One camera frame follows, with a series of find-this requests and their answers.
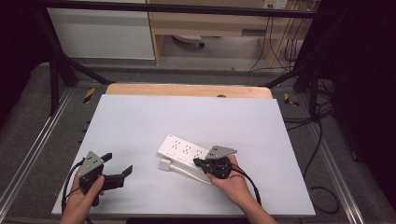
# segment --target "power outlet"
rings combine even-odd
[[[271,8],[274,8],[275,4],[276,4],[276,0],[265,0],[264,1],[264,6],[262,6],[262,8],[271,9]]]
[[[288,0],[276,0],[274,4],[274,9],[285,9]]]
[[[208,149],[199,147],[172,134],[166,136],[158,149],[158,153],[169,159],[174,165],[206,181],[208,181],[207,176],[201,167],[197,167],[194,164],[193,159],[199,158],[204,160],[208,152]]]

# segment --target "finger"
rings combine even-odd
[[[102,175],[99,176],[99,178],[96,179],[96,181],[92,184],[90,190],[88,190],[87,194],[85,195],[86,200],[92,203],[96,195],[102,190],[102,186],[104,183],[105,177]]]
[[[74,179],[73,179],[73,185],[72,189],[77,189],[79,188],[79,169],[81,169],[81,166],[78,167],[78,170],[75,173]]]
[[[212,174],[206,173],[207,178],[212,182],[213,179],[216,179]]]
[[[228,157],[228,159],[230,159],[230,162],[234,165],[238,165],[238,161],[236,160],[235,155],[231,155]]]

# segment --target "power strip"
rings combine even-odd
[[[193,159],[199,158],[204,160],[208,152],[208,149],[199,147],[172,134],[166,136],[158,149],[158,153],[169,159],[174,165],[205,181],[208,181],[206,174],[201,167],[197,167],[194,164]]]

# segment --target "white cabinet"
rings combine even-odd
[[[147,12],[49,8],[49,14],[69,57],[154,60]]]

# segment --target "hand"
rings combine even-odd
[[[232,164],[238,165],[238,161],[234,155],[228,158]],[[206,175],[210,182],[214,186],[222,189],[233,203],[240,204],[242,201],[251,200],[253,198],[248,190],[245,177],[235,171],[231,171],[227,179],[217,179],[211,174]]]
[[[79,224],[83,223],[86,216],[90,212],[92,202],[96,195],[100,193],[103,195],[101,191],[103,184],[105,183],[105,178],[100,176],[91,186],[90,190],[87,194],[84,193],[79,188],[79,177],[78,172],[75,174],[73,180],[73,186],[71,191],[74,189],[78,189],[69,195],[69,199],[67,200],[66,208],[64,209],[64,215],[61,219],[61,224]]]
[[[234,155],[228,157],[232,164],[238,165]],[[213,175],[206,174],[210,182],[222,189],[228,198],[241,208],[247,216],[250,224],[273,224],[276,221],[256,202],[248,190],[245,177],[235,171],[231,171],[227,179],[217,179]]]

